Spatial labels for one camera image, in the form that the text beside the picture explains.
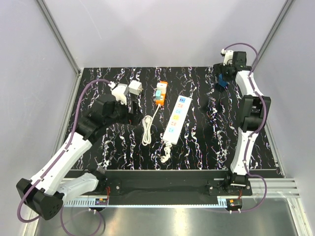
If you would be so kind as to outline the white power strip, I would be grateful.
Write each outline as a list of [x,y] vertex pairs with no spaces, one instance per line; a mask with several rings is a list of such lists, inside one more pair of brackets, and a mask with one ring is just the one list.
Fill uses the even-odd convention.
[[166,143],[177,144],[191,101],[191,98],[179,95],[162,137]]

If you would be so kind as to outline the teal USB charger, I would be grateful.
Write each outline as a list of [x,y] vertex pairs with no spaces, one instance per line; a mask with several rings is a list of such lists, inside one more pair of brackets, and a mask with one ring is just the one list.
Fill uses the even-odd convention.
[[155,93],[156,99],[159,99],[161,97],[161,91],[157,90]]

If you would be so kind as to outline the blue cube adapter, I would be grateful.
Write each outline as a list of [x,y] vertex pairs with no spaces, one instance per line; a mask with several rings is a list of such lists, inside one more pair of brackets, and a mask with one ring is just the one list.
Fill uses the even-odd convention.
[[218,75],[218,84],[219,84],[221,87],[226,88],[226,87],[228,87],[229,82],[227,82],[227,81],[225,81],[225,80],[223,79],[223,75],[222,75],[222,74],[219,74],[219,75]]

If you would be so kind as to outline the white USB charger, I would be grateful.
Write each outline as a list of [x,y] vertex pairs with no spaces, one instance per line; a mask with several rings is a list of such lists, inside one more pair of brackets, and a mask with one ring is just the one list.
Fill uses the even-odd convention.
[[167,89],[167,83],[157,83],[157,90],[160,90],[162,93],[165,93]]

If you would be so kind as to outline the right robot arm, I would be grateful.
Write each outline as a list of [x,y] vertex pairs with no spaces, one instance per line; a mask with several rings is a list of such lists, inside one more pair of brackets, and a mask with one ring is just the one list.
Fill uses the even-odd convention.
[[218,85],[235,81],[241,91],[237,120],[238,141],[230,171],[219,185],[227,194],[239,194],[250,186],[249,165],[254,143],[266,124],[271,98],[263,95],[254,79],[252,67],[247,65],[247,53],[222,49],[223,62],[214,64]]

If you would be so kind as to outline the white cube adapter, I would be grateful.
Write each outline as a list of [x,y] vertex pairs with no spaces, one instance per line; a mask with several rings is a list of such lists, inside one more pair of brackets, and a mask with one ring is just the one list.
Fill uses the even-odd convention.
[[128,85],[128,88],[129,92],[134,95],[140,95],[143,90],[142,83],[137,80],[132,80]]

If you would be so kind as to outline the orange power strip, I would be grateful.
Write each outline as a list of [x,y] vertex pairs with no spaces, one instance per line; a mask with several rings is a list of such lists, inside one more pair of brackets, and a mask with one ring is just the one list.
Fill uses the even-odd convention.
[[168,83],[165,81],[161,81],[157,83],[157,88],[155,92],[155,103],[156,105],[163,106],[166,98]]

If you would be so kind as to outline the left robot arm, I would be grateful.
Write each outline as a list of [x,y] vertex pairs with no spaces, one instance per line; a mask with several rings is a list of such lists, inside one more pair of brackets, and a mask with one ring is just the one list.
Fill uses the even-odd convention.
[[65,203],[88,192],[97,195],[106,190],[103,168],[96,168],[62,183],[63,178],[76,163],[115,123],[137,126],[143,118],[139,105],[133,101],[125,104],[114,95],[97,98],[73,126],[65,143],[49,162],[30,179],[22,178],[16,188],[22,203],[45,220],[52,219]]

